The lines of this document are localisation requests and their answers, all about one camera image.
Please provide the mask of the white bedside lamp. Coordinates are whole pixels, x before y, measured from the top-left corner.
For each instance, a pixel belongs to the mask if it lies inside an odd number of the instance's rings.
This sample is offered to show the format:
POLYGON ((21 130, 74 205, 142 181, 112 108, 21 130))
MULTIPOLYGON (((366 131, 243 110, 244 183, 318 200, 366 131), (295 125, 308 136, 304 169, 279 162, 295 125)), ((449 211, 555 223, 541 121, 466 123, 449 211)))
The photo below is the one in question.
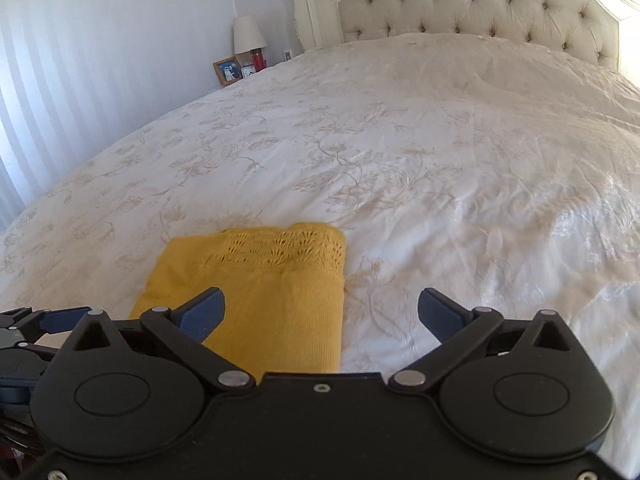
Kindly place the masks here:
POLYGON ((267 47, 256 18, 253 15, 237 16, 233 22, 233 47, 235 54, 244 54, 267 47))

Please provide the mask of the cream tufted headboard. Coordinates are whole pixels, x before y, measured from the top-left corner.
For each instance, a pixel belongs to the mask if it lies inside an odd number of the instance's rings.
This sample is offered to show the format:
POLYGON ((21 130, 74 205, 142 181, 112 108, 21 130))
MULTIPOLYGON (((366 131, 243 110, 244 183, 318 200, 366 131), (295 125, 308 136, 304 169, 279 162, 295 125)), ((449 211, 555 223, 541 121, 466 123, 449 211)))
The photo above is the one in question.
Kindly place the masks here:
POLYGON ((402 34, 540 44, 639 77, 639 0, 294 0, 304 50, 402 34))

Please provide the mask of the yellow knit sweater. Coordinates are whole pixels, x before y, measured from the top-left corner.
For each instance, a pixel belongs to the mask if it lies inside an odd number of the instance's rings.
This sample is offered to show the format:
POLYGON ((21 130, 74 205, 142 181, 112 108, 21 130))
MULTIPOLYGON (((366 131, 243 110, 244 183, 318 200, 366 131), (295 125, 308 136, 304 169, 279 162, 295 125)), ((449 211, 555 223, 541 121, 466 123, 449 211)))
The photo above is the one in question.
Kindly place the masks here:
POLYGON ((157 259, 130 315, 178 308, 211 287, 224 320, 204 344, 255 378, 338 372, 346 238, 323 223, 177 237, 157 259))

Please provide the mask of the wooden picture frame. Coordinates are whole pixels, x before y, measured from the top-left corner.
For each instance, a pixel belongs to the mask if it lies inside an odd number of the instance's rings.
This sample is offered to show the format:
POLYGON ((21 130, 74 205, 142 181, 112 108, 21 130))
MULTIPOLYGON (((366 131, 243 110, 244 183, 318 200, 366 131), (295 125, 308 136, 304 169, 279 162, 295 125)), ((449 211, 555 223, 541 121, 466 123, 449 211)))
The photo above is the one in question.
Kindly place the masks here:
POLYGON ((242 66, 236 56, 213 62, 213 69, 220 84, 224 87, 230 86, 230 84, 234 84, 243 78, 242 66))

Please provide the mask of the red cup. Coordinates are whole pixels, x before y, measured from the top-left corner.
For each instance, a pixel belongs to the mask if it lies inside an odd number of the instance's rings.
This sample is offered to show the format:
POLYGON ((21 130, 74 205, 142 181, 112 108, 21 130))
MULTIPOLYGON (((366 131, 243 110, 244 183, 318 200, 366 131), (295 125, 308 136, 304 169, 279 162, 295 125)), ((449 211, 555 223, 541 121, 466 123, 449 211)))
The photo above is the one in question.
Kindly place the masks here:
POLYGON ((252 56, 255 72, 259 73, 264 70, 266 67, 266 62, 264 55, 262 54, 262 48, 251 50, 250 55, 252 56))

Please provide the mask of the white floral bedspread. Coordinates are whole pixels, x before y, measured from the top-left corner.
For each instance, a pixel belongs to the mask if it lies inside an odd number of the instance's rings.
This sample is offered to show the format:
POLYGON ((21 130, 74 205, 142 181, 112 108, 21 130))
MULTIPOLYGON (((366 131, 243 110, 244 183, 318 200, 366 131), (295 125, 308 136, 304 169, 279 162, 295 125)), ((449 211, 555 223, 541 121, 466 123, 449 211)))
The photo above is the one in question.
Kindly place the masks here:
POLYGON ((388 374, 436 344, 424 287, 557 310, 639 471, 639 90, 544 47, 408 34, 303 54, 125 136, 2 236, 6 309, 129 313, 174 238, 322 222, 346 238, 338 350, 388 374))

